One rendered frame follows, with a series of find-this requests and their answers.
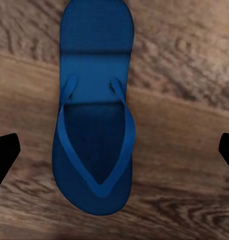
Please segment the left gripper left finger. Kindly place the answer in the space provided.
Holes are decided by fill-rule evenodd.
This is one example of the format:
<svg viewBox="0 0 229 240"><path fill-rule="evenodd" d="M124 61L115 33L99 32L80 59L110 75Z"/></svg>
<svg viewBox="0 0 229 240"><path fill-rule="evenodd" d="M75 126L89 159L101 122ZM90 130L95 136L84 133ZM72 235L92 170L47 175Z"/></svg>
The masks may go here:
<svg viewBox="0 0 229 240"><path fill-rule="evenodd" d="M21 152L16 133L0 136L0 184Z"/></svg>

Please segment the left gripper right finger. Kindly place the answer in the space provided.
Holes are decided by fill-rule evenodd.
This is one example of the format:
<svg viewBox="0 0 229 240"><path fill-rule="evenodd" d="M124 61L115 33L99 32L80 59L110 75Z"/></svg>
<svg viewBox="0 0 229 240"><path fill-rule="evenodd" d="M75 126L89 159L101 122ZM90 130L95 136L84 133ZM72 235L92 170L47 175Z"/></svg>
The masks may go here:
<svg viewBox="0 0 229 240"><path fill-rule="evenodd" d="M229 133L223 133L219 142L218 151L229 165Z"/></svg>

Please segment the sandal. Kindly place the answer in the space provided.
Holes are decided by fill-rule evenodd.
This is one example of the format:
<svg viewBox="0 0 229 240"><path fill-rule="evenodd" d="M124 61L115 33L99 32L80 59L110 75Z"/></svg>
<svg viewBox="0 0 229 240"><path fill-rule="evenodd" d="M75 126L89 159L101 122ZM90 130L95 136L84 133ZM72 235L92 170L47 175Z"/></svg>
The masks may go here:
<svg viewBox="0 0 229 240"><path fill-rule="evenodd" d="M52 171L81 211L109 216L128 201L136 136L126 105L134 23L123 0L70 0L60 25L60 95Z"/></svg>

